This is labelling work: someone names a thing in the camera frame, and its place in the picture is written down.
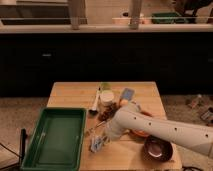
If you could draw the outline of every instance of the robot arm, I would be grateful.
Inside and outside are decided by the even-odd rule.
[[[107,123],[105,134],[110,140],[116,140],[126,129],[142,130],[213,158],[212,128],[141,115],[139,107],[129,103],[120,108]]]

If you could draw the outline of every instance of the tiled floor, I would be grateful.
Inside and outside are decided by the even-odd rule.
[[[190,109],[185,102],[193,97],[195,96],[162,96],[168,119],[204,125],[199,118],[199,112],[213,106],[213,102],[208,96],[204,96],[205,106]],[[46,106],[47,100],[48,98],[0,98],[0,142],[18,152],[20,130],[27,128],[27,133],[32,133],[38,115]],[[213,159],[182,147],[178,149],[183,165],[196,166],[204,171],[213,170]],[[0,147],[0,168],[16,161],[17,158],[13,154]]]

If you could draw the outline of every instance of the green plastic tray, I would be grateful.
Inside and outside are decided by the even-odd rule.
[[[188,21],[177,12],[153,13],[152,17],[154,24],[188,23]]]
[[[79,169],[86,110],[45,108],[35,127],[22,171]]]

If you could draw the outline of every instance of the cabinet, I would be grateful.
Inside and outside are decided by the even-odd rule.
[[[0,34],[0,96],[48,96],[56,81],[156,81],[212,93],[213,33]]]

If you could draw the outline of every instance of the wooden tabletop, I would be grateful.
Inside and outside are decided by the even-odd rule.
[[[166,119],[165,111],[155,82],[109,82],[118,102],[124,88],[135,90],[133,100],[153,117]],[[57,82],[54,84],[47,107],[83,107],[91,108],[100,82]],[[85,131],[99,123],[97,117],[87,114]],[[104,125],[95,133],[100,135]],[[157,162],[143,155],[143,138],[127,133],[120,140],[110,142],[101,151],[89,150],[91,136],[85,137],[81,153],[80,170],[145,170],[145,169],[181,169],[182,163],[176,146],[173,144],[173,156],[168,162]]]

